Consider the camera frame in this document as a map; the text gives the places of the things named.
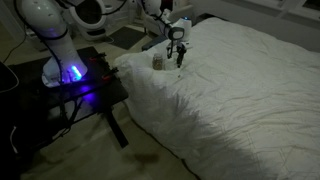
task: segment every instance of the wrinkled fabric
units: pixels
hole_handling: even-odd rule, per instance
[[[153,70],[168,43],[114,63],[141,127],[201,179],[320,178],[317,53],[211,18],[181,69]]]

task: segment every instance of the bed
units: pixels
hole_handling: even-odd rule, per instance
[[[117,58],[133,119],[201,179],[320,178],[320,55],[254,29],[207,19],[181,69],[154,53]]]

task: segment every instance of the small bottle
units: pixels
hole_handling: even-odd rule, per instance
[[[152,60],[152,67],[154,70],[162,70],[163,68],[163,58],[159,53],[155,53]]]

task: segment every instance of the blue light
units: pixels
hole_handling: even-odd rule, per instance
[[[74,73],[74,75],[75,75],[75,76],[73,77],[73,80],[74,80],[74,81],[79,81],[79,80],[82,78],[81,73],[79,72],[79,70],[78,70],[77,67],[75,67],[75,66],[72,66],[71,69],[72,69],[72,71],[73,71],[73,73]]]

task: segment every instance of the table leg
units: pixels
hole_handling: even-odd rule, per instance
[[[121,148],[125,148],[129,143],[128,143],[127,138],[124,136],[123,132],[121,131],[117,121],[114,119],[113,114],[112,114],[112,109],[110,108],[110,109],[106,110],[104,115],[106,116],[108,123],[109,123],[114,135],[116,136]]]

